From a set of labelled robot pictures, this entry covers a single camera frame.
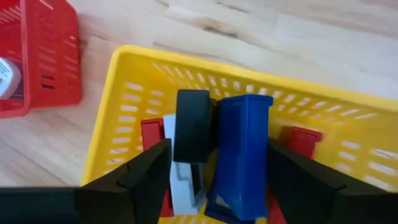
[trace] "blue block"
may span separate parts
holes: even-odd
[[[243,95],[220,101],[216,191],[240,220],[267,217],[266,152],[273,98]]]
[[[206,216],[228,224],[255,224],[254,220],[241,221],[236,218],[229,207],[218,199],[218,194],[213,183],[208,194],[208,200],[205,209]]]
[[[163,117],[165,138],[172,140],[172,153],[175,143],[175,114]],[[171,163],[170,189],[175,215],[196,215],[206,202],[203,183],[203,164],[184,162]]]

